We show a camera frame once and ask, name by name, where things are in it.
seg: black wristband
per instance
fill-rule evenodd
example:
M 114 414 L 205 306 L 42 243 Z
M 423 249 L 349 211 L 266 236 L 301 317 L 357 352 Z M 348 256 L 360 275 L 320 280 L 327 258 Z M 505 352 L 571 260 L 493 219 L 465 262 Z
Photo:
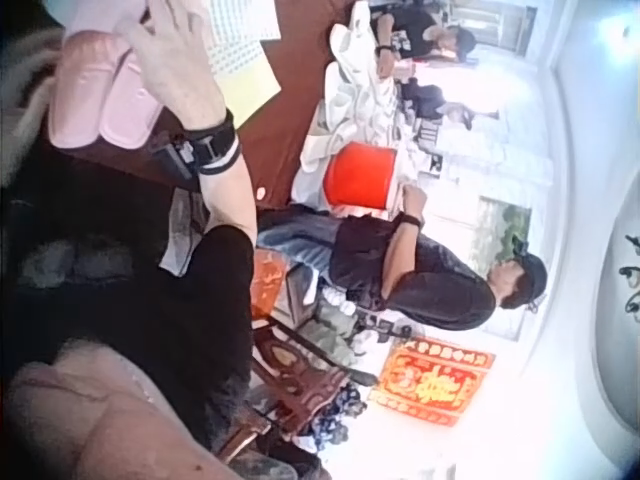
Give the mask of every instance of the black wristband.
M 391 45 L 379 45 L 376 47 L 376 55 L 379 57 L 380 56 L 380 52 L 382 50 L 389 50 L 391 53 L 395 53 L 396 49 L 393 48 Z
M 402 213 L 400 215 L 400 223 L 408 223 L 409 225 L 415 225 L 420 230 L 422 230 L 422 221 L 413 215 L 408 215 L 406 213 Z
M 188 131 L 185 136 L 201 175 L 222 173 L 231 168 L 240 157 L 240 142 L 229 110 L 220 125 L 206 130 Z

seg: wooden table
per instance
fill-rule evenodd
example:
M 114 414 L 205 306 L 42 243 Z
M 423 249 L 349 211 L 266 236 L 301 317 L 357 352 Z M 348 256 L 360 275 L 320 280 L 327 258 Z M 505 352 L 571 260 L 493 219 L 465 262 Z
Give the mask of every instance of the wooden table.
M 322 96 L 324 69 L 331 60 L 329 32 L 335 23 L 346 23 L 353 3 L 276 0 L 282 40 L 264 47 L 282 90 L 239 131 L 254 191 L 266 190 L 262 206 L 283 206 L 289 199 L 309 123 Z M 166 110 L 155 129 L 163 130 L 179 131 L 177 120 Z M 99 140 L 66 153 L 153 182 L 187 187 L 153 162 L 146 147 L 127 151 Z

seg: baseball cap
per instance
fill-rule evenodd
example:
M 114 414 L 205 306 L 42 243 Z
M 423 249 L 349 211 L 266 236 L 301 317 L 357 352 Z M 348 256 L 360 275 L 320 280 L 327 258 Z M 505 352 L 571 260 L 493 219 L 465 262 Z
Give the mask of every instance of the baseball cap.
M 527 276 L 527 289 L 518 292 L 521 305 L 528 305 L 529 310 L 537 312 L 539 302 L 536 303 L 547 288 L 547 268 L 542 260 L 528 252 L 529 243 L 514 235 L 511 239 L 513 245 L 513 259 L 524 270 Z

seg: chinese character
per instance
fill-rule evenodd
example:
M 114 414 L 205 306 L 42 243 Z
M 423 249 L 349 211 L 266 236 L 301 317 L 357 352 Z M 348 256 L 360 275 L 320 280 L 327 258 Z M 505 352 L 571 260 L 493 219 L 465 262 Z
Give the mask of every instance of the chinese character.
M 453 377 L 440 374 L 440 365 L 431 372 L 424 372 L 420 383 L 415 389 L 416 396 L 421 403 L 452 402 L 457 396 L 461 385 Z

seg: plastic bucket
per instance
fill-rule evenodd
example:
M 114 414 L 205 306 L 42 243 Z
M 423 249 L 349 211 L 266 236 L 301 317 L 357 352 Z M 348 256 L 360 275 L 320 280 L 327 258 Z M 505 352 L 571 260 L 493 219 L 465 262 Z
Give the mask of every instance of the plastic bucket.
M 351 142 L 329 162 L 324 193 L 331 206 L 387 209 L 394 183 L 396 151 Z

